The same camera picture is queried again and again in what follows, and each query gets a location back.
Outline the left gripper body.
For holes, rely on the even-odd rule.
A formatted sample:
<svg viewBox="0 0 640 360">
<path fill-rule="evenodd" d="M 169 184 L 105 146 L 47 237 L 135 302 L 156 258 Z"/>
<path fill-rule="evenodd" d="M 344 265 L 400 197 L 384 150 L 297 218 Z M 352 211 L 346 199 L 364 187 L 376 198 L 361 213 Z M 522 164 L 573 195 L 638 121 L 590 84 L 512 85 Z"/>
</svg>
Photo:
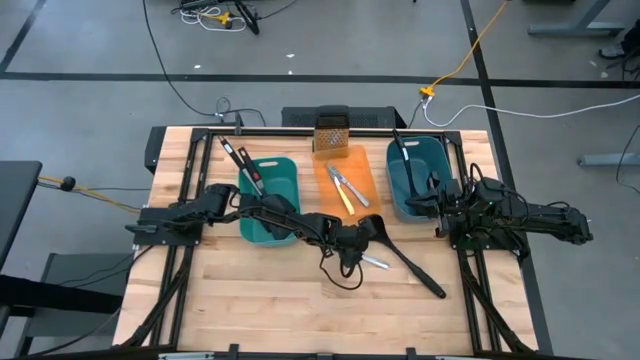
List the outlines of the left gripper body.
<svg viewBox="0 0 640 360">
<path fill-rule="evenodd" d="M 361 218 L 356 225 L 335 223 L 329 227 L 327 245 L 338 252 L 364 253 L 373 234 L 372 217 Z"/>
</svg>

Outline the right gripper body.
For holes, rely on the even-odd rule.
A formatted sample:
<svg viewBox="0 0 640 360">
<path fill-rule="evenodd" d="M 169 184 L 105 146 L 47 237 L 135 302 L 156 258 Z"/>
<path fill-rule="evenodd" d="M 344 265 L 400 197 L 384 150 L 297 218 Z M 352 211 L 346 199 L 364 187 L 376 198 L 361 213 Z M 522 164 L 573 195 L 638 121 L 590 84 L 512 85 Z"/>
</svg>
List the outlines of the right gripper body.
<svg viewBox="0 0 640 360">
<path fill-rule="evenodd" d="M 440 213 L 446 216 L 461 216 L 468 212 L 468 198 L 470 196 L 470 186 L 457 179 L 445 183 L 442 188 L 440 203 Z"/>
</svg>

